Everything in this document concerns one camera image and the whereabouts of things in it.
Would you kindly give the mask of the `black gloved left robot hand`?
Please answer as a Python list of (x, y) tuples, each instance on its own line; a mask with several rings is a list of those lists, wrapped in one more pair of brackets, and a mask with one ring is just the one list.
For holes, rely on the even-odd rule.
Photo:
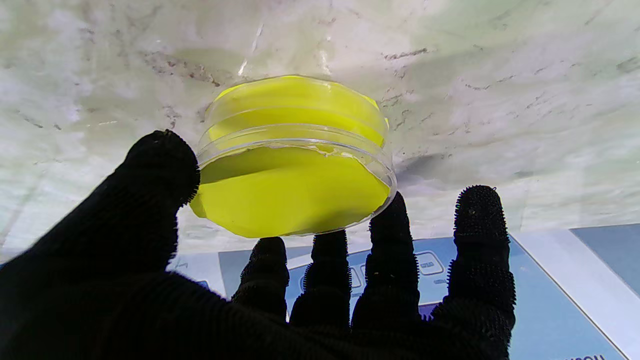
[(227, 300), (167, 266), (178, 210), (195, 196), (194, 151), (155, 130), (82, 203), (1, 269), (3, 360), (507, 360), (515, 281), (501, 199), (471, 186), (455, 205), (448, 294), (419, 312), (418, 258), (402, 194), (370, 221), (365, 289), (350, 311), (344, 230), (313, 239), (286, 317), (283, 239), (258, 240)]

